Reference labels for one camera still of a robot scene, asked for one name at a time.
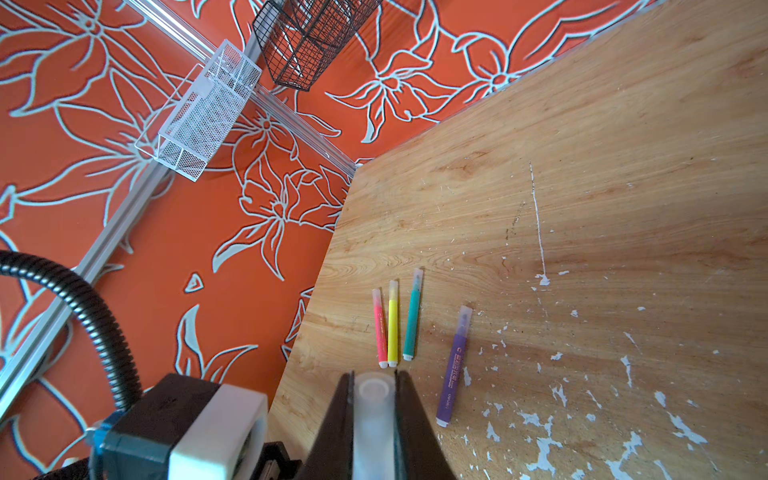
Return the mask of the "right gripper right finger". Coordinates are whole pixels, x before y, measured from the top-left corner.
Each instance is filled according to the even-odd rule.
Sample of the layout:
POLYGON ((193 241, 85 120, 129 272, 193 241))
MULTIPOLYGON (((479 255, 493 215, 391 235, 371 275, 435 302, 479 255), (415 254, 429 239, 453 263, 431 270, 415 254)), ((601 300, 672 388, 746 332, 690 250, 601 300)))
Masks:
POLYGON ((454 480, 408 372, 395 371, 395 387, 395 478, 454 480))

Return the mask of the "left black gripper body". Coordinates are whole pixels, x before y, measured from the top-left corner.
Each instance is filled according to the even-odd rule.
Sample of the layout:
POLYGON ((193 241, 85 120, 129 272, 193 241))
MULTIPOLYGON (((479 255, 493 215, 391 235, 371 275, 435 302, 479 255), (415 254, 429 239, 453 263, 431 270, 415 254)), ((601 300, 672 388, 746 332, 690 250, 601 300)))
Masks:
MULTIPOLYGON (((294 479, 301 469, 300 459, 291 459, 282 442, 267 443, 261 453, 252 479, 294 479)), ((77 460, 71 465, 44 473, 35 480, 89 479, 89 460, 77 460)))

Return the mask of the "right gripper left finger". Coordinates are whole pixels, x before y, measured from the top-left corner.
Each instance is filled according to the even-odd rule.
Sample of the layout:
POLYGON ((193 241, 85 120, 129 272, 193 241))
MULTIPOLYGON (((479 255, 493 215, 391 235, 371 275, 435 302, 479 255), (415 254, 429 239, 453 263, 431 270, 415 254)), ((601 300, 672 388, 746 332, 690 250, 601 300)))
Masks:
POLYGON ((353 372, 339 379, 317 437, 296 479, 351 479, 354 445, 353 372))

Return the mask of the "green marker pen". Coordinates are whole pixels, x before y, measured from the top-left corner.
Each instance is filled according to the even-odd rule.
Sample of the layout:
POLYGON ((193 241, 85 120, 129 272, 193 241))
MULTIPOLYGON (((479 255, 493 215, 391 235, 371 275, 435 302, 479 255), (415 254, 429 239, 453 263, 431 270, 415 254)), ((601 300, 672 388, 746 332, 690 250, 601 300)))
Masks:
POLYGON ((417 268, 414 278, 408 308, 408 322, 404 342, 403 359, 412 361, 416 354, 416 342, 418 335, 418 322, 420 312, 420 300, 423 288, 424 271, 417 268))

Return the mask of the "pink marker pen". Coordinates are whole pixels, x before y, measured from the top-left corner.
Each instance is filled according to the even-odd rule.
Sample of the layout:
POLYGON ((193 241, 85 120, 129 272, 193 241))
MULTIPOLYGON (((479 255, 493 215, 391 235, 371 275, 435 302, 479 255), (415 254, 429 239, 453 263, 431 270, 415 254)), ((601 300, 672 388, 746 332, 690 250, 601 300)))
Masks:
POLYGON ((372 290, 372 300, 374 308, 377 362, 381 369, 386 369, 389 366, 386 321, 384 318, 381 290, 379 288, 372 290))

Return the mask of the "purple marker pen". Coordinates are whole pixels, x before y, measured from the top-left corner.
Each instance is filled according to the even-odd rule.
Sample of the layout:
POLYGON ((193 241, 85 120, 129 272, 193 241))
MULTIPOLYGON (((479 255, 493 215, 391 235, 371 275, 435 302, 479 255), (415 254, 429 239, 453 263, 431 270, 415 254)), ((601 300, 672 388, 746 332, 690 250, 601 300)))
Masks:
POLYGON ((442 428, 446 428, 452 419, 472 314, 473 309, 469 306, 463 305, 460 308, 436 414, 436 423, 442 428))

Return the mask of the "yellow marker pen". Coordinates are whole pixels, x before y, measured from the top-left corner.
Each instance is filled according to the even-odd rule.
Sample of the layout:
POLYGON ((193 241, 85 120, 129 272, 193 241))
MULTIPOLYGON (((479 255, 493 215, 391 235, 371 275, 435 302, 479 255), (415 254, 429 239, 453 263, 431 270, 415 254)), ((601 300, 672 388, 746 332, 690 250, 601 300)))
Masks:
POLYGON ((395 368, 399 359, 399 282, 389 282, 387 363, 395 368))

